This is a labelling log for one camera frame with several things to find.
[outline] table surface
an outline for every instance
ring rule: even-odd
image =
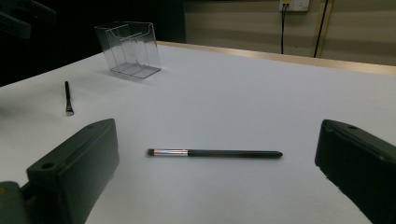
[[[370,223],[314,158],[324,119],[396,145],[396,76],[384,75],[395,68],[214,51],[160,42],[163,70],[143,80],[110,73],[98,54],[0,88],[0,180],[25,184],[29,165],[84,126],[114,118],[120,166],[87,223]],[[148,158],[151,147],[284,156]]]

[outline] black handle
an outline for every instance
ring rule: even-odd
[[[266,158],[276,159],[283,156],[278,151],[244,151],[244,150],[201,150],[189,149],[189,157],[223,157],[223,158]]]
[[[66,100],[70,100],[70,90],[69,90],[69,82],[66,81],[64,83],[64,87],[66,88]]]

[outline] wall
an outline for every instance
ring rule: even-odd
[[[189,44],[280,53],[279,1],[185,3],[186,41]],[[287,14],[285,54],[309,56],[313,47],[319,0],[306,13]]]
[[[333,0],[320,58],[396,65],[396,0]]]
[[[285,54],[313,57],[325,0],[306,13],[287,14]],[[395,0],[330,0],[317,57],[396,65]],[[280,53],[279,1],[185,3],[187,43]]]

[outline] acrylic organizer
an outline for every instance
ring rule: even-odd
[[[152,23],[114,21],[95,31],[110,71],[145,78],[161,70]]]

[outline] screw hole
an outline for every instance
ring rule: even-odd
[[[41,169],[47,170],[47,169],[52,168],[54,165],[55,165],[55,164],[54,164],[53,162],[47,162],[47,163],[45,163],[45,164],[43,164],[43,165],[41,166]]]

